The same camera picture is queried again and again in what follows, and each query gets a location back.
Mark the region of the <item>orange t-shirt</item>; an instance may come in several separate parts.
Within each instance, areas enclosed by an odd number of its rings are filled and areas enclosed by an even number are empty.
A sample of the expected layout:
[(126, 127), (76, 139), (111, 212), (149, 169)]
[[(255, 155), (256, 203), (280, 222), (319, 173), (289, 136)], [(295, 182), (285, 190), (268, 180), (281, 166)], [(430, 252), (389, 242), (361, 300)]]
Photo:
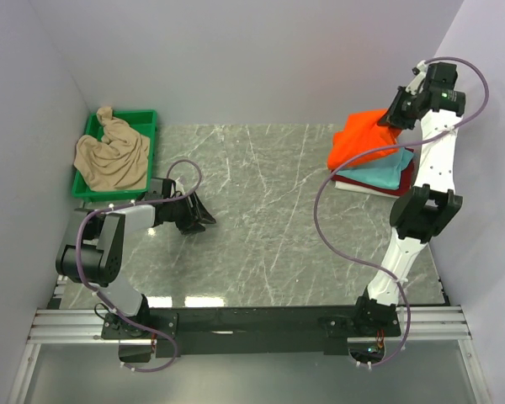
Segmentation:
[(327, 168), (334, 170), (360, 153), (395, 145), (401, 129), (378, 125), (385, 112), (386, 109), (377, 109), (351, 114), (343, 130), (333, 135)]

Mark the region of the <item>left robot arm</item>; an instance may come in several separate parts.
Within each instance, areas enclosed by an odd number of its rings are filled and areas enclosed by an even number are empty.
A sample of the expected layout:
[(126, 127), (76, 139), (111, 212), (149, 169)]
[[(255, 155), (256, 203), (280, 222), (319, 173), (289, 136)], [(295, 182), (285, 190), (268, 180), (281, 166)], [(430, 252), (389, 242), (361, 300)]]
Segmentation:
[(90, 209), (74, 210), (62, 238), (56, 272), (101, 291), (104, 304), (124, 314), (121, 327), (132, 338), (146, 336), (152, 319), (147, 298), (120, 273), (125, 236), (167, 222), (187, 236), (216, 223), (197, 194), (184, 194), (180, 182), (154, 178), (137, 205), (96, 215)]

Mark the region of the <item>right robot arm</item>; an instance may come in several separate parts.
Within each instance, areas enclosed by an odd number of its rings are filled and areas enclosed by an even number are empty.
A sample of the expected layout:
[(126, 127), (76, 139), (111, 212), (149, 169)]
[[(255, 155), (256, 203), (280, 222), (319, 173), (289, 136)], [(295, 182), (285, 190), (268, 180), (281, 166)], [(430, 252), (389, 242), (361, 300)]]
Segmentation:
[(364, 336), (399, 332), (396, 307), (399, 284), (419, 253), (459, 212), (453, 168), (457, 125), (465, 113), (465, 94), (455, 89), (457, 67), (446, 62), (414, 68), (414, 79), (401, 87), (379, 120), (381, 127), (406, 130), (420, 125), (423, 145), (415, 183), (393, 204), (391, 240), (382, 270), (356, 302), (353, 328)]

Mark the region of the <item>beige t-shirt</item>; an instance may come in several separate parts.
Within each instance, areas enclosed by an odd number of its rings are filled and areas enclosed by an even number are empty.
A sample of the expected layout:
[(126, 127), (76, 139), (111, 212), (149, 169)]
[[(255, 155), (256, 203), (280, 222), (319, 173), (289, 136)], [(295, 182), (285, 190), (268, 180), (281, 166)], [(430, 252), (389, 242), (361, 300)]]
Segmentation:
[(96, 112), (103, 129), (100, 140), (84, 135), (76, 145), (74, 167), (94, 192), (139, 190), (146, 187), (151, 140), (125, 120), (114, 117), (113, 109)]

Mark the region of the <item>folded dark red t-shirt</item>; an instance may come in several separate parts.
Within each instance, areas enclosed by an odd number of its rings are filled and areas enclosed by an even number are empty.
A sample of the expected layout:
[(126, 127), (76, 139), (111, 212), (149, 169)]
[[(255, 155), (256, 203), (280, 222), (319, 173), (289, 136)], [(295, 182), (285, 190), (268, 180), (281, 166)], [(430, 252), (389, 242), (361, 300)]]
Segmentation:
[(399, 195), (399, 197), (400, 197), (404, 193), (406, 193), (409, 190), (409, 188), (411, 187), (411, 185), (412, 185), (412, 176), (413, 176), (414, 168), (415, 168), (415, 165), (414, 165), (414, 156), (413, 156), (412, 162), (401, 173), (401, 183), (400, 183), (400, 186), (399, 186), (398, 189), (395, 189), (395, 190), (376, 188), (374, 186), (370, 186), (370, 185), (367, 185), (365, 183), (359, 183), (359, 182), (353, 181), (351, 179), (340, 177), (337, 174), (335, 174), (333, 176), (332, 181), (333, 181), (333, 183), (335, 181), (345, 182), (345, 183), (352, 183), (352, 184), (357, 184), (357, 185), (360, 185), (360, 186), (363, 186), (363, 187), (367, 187), (367, 188), (371, 188), (371, 189), (376, 189), (376, 190), (381, 190), (381, 191), (385, 191), (385, 192), (390, 192), (390, 193), (393, 193), (393, 194), (397, 193)]

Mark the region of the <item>folded teal t-shirt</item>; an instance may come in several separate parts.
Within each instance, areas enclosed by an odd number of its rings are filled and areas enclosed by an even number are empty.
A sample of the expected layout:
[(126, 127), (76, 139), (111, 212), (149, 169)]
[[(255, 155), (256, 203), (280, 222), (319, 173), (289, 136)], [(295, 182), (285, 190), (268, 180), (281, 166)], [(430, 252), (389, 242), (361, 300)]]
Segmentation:
[(395, 190), (400, 186), (401, 173), (412, 162), (413, 156), (413, 150), (398, 149), (389, 156), (339, 170), (337, 175), (376, 188)]

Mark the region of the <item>green plastic tray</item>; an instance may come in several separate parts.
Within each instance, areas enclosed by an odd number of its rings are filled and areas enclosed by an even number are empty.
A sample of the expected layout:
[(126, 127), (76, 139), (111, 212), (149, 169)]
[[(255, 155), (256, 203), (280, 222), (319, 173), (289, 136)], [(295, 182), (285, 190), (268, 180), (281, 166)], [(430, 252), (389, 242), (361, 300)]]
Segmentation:
[(157, 112), (154, 109), (119, 110), (114, 113), (119, 119), (126, 121), (130, 127), (150, 139), (147, 163), (146, 184), (140, 189), (126, 189), (98, 192), (91, 190), (80, 172), (75, 172), (72, 183), (72, 196), (85, 202), (106, 202), (116, 200), (136, 199), (146, 192), (152, 178), (152, 166), (157, 144)]

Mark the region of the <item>folded white t-shirt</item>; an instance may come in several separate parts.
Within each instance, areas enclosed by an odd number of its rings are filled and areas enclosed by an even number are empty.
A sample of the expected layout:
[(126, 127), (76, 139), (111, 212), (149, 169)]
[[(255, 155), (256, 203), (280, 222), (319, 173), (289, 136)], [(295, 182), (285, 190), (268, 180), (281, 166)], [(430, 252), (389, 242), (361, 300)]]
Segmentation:
[(398, 198), (399, 197), (399, 195), (397, 193), (393, 194), (390, 192), (371, 189), (371, 188), (363, 187), (363, 186), (360, 186), (357, 184), (352, 184), (352, 183), (335, 181), (334, 187), (339, 190), (353, 192), (353, 193), (371, 194), (371, 195), (382, 196), (382, 197), (387, 197), (387, 198)]

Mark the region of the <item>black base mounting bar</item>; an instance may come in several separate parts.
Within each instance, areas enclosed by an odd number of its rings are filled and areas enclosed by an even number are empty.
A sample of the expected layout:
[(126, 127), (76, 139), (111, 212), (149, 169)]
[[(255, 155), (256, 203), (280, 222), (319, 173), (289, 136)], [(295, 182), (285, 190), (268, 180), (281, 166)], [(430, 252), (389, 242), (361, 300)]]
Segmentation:
[(105, 340), (154, 338), (158, 358), (201, 354), (323, 352), (345, 355), (350, 338), (398, 337), (393, 307), (374, 319), (354, 306), (143, 308), (136, 328), (112, 313)]

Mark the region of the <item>aluminium frame rail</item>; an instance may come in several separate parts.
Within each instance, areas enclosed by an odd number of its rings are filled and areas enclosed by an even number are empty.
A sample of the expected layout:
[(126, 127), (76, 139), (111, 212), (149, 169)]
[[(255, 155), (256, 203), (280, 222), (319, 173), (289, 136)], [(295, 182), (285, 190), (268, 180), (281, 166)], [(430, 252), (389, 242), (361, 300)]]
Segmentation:
[[(471, 340), (472, 336), (459, 306), (428, 306), (412, 308), (406, 314), (398, 310), (404, 326), (411, 321), (409, 341)], [(104, 322), (88, 309), (38, 310), (32, 321), (27, 344), (106, 344), (101, 338)]]

